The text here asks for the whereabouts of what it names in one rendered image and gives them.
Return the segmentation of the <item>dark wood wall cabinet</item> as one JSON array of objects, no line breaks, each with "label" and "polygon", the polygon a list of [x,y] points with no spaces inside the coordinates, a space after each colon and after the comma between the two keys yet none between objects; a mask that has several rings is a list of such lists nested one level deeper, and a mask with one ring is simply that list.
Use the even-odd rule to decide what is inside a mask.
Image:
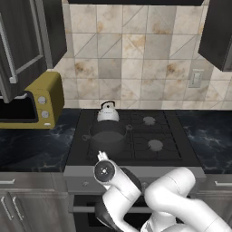
[{"label": "dark wood wall cabinet", "polygon": [[48,69],[52,69],[67,52],[62,0],[35,0],[43,51]]},{"label": "dark wood wall cabinet", "polygon": [[222,72],[232,72],[232,0],[210,0],[198,53]]}]

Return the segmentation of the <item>black oven door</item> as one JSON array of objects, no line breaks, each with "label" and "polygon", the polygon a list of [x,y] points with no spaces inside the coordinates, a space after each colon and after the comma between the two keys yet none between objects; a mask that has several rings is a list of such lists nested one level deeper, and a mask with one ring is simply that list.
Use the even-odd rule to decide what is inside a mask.
[{"label": "black oven door", "polygon": [[[94,207],[95,203],[100,200],[100,195],[71,195],[69,207]],[[139,197],[133,204],[133,207],[145,207],[143,197]],[[93,213],[72,213],[76,232],[115,232],[104,226]],[[140,230],[145,221],[150,217],[151,213],[127,213],[124,217],[125,221],[136,229]]]}]

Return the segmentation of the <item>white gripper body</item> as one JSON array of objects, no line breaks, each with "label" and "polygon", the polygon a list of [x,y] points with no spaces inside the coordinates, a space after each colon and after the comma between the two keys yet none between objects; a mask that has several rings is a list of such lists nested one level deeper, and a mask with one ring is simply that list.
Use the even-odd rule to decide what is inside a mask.
[{"label": "white gripper body", "polygon": [[99,161],[108,160],[108,156],[104,151],[100,151],[97,157]]}]

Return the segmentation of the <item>dark grey pot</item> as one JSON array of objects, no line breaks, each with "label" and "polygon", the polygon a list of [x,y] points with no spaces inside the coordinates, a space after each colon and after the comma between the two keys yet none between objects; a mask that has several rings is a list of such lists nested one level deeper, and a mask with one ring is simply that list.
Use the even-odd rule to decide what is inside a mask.
[{"label": "dark grey pot", "polygon": [[89,133],[82,135],[84,141],[89,141],[95,152],[105,152],[108,156],[115,156],[126,146],[127,135],[133,127],[119,121],[98,121],[94,123]]}]

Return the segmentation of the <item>dark wood cabinet door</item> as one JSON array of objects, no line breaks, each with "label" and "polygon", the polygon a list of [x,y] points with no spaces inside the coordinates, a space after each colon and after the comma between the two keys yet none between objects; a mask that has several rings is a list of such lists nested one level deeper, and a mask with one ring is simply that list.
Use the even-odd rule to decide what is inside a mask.
[{"label": "dark wood cabinet door", "polygon": [[0,93],[9,103],[46,70],[46,62],[34,0],[0,0],[0,14],[18,79],[16,84],[9,82],[11,72],[0,36]]}]

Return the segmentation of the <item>grey wood drawer front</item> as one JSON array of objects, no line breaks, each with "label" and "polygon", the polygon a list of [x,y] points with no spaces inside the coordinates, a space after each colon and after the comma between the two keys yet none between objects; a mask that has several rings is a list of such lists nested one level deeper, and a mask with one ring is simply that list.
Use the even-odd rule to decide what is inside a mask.
[{"label": "grey wood drawer front", "polygon": [[14,185],[0,185],[0,189],[66,192],[60,172],[0,172],[0,180],[16,179]]},{"label": "grey wood drawer front", "polygon": [[217,187],[214,181],[232,183],[232,174],[207,174],[206,180],[198,184],[198,193],[232,194],[232,187]]}]

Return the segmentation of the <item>grey stove front panel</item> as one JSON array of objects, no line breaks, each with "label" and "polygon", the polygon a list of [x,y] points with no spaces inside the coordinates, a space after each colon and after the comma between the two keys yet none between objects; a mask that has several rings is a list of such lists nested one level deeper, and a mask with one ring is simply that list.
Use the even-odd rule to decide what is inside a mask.
[{"label": "grey stove front panel", "polygon": [[[174,167],[134,167],[128,166],[141,183],[152,183],[154,180],[162,177],[168,172],[174,170]],[[100,195],[106,188],[99,184],[93,175],[93,166],[66,166],[64,173],[67,189],[69,193],[79,195]],[[89,181],[88,187],[83,187],[82,183]]]}]

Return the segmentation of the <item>black stove hob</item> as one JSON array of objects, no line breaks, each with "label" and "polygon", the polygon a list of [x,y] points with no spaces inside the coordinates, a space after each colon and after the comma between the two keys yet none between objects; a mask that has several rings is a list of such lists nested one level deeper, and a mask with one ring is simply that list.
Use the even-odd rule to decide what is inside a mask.
[{"label": "black stove hob", "polygon": [[[96,122],[98,111],[83,109],[72,139],[68,166],[92,166],[97,153],[86,138]],[[120,166],[153,167],[198,167],[200,165],[174,111],[162,110],[119,110],[120,121],[130,125],[126,144],[122,152],[113,156]]]}]

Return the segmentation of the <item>black range hood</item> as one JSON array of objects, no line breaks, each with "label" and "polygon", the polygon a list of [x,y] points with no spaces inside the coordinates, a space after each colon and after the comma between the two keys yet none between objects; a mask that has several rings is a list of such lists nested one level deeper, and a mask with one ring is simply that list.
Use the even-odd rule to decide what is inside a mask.
[{"label": "black range hood", "polygon": [[202,6],[204,0],[67,0],[79,5],[171,5]]}]

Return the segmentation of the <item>yellow toaster oven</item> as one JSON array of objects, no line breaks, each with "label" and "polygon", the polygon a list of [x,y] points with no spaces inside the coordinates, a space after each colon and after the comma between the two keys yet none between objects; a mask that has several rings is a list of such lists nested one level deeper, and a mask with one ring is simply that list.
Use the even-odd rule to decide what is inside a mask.
[{"label": "yellow toaster oven", "polygon": [[[38,98],[44,96],[46,104]],[[52,129],[64,106],[63,84],[58,72],[44,72],[10,103],[0,95],[0,129]],[[43,118],[42,111],[49,117]]]}]

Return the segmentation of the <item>grey wood cabinet door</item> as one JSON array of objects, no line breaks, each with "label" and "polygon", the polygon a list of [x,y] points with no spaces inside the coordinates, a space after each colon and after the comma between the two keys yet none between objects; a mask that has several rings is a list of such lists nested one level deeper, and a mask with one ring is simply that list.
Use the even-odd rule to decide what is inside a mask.
[{"label": "grey wood cabinet door", "polygon": [[26,232],[75,232],[73,215],[68,211],[68,194],[58,192],[12,192],[23,210]]},{"label": "grey wood cabinet door", "polygon": [[208,204],[232,228],[232,193],[199,192],[196,198]]},{"label": "grey wood cabinet door", "polygon": [[6,194],[0,193],[0,232],[12,232],[12,221],[9,220],[8,216],[5,213],[5,210],[1,203],[1,197],[5,197],[6,201]]}]

